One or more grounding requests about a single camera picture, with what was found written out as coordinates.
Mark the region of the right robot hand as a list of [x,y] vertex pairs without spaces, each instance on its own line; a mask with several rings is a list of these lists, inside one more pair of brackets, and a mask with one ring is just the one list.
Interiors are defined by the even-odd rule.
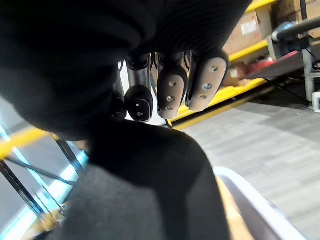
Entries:
[[88,139],[118,62],[223,48],[248,0],[3,0],[0,94],[34,127]]

